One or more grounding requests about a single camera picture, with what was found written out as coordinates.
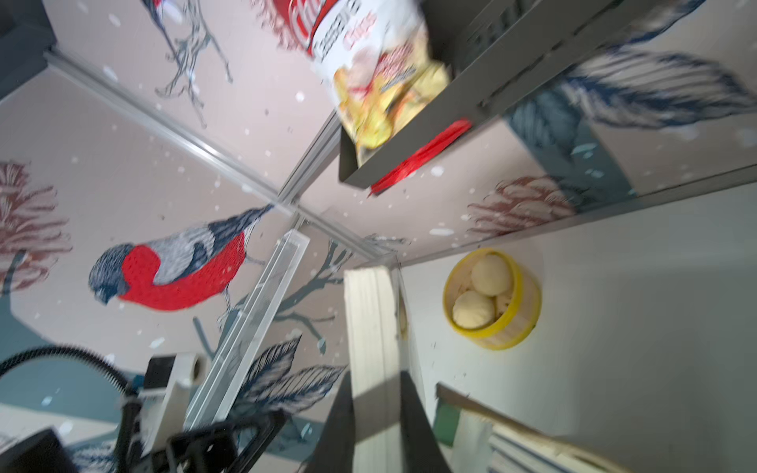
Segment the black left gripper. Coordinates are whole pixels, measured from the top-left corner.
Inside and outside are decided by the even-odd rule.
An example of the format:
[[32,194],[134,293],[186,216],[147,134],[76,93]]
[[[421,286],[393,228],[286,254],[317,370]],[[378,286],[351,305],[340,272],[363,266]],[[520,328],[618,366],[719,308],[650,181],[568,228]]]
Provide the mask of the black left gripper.
[[288,422],[281,410],[175,434],[131,472],[250,472]]

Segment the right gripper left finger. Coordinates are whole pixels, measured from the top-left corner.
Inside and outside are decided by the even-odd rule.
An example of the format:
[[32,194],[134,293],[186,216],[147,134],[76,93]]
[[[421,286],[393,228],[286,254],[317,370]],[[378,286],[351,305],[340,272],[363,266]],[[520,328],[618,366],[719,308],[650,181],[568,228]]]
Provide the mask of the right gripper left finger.
[[305,473],[352,473],[356,443],[351,372],[343,376]]

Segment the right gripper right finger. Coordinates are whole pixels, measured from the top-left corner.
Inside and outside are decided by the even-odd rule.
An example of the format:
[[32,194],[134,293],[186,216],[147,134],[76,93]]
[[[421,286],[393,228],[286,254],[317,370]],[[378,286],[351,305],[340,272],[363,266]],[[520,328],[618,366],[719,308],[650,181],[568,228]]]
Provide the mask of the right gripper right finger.
[[400,401],[405,471],[451,473],[409,372],[400,373]]

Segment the white-paged book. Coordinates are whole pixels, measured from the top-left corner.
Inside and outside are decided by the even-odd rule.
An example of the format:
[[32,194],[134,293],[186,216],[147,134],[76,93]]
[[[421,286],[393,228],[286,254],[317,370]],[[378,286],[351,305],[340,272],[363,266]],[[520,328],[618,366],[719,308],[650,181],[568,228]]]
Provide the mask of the white-paged book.
[[355,418],[355,472],[402,472],[400,349],[392,274],[384,266],[344,275]]

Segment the burlap canvas Christmas bag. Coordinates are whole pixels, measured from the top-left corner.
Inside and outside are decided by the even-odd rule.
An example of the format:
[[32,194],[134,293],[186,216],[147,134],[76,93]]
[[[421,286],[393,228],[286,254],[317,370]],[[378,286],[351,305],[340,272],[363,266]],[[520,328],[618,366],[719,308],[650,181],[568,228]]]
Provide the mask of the burlap canvas Christmas bag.
[[618,463],[536,431],[445,384],[435,438],[453,472],[625,472]]

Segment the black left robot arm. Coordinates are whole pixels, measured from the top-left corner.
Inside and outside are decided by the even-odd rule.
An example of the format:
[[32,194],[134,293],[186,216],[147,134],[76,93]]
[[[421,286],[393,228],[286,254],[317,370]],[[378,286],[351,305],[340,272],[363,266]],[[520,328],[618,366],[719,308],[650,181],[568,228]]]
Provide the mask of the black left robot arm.
[[166,447],[120,461],[114,446],[65,449],[56,433],[41,431],[1,453],[3,472],[250,472],[285,426],[281,411],[226,421],[173,436]]

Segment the red Chuba cassava chips bag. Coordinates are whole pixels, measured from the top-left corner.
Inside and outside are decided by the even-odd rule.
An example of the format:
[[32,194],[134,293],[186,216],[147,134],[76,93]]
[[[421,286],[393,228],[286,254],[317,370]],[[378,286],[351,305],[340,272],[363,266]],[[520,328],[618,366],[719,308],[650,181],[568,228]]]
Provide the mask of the red Chuba cassava chips bag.
[[303,53],[360,155],[396,136],[449,82],[416,1],[256,1],[280,45]]

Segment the white steamed bun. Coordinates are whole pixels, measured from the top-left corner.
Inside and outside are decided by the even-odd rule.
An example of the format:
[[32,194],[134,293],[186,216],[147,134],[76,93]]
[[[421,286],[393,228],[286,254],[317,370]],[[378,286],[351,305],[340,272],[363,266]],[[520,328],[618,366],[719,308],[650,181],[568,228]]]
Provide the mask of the white steamed bun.
[[496,307],[490,297],[475,291],[461,294],[453,305],[453,322],[463,329],[476,330],[495,320]]
[[510,266],[500,255],[489,253],[479,259],[471,269],[473,289],[487,297],[496,297],[513,289]]

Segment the yellow bamboo steamer basket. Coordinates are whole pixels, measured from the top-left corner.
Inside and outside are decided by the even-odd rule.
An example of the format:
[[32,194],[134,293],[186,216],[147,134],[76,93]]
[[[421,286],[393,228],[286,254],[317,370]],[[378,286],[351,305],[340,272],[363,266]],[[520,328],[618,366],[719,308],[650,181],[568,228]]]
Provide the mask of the yellow bamboo steamer basket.
[[[461,294],[475,291],[470,279],[471,269],[489,253],[500,255],[508,262],[513,274],[513,289],[490,297],[496,307],[495,320],[491,324],[476,330],[463,329],[453,322],[453,305]],[[514,258],[492,248],[475,250],[465,256],[449,274],[443,295],[444,312],[451,328],[474,344],[494,351],[507,350],[524,341],[539,321],[541,305],[542,295],[536,280]]]

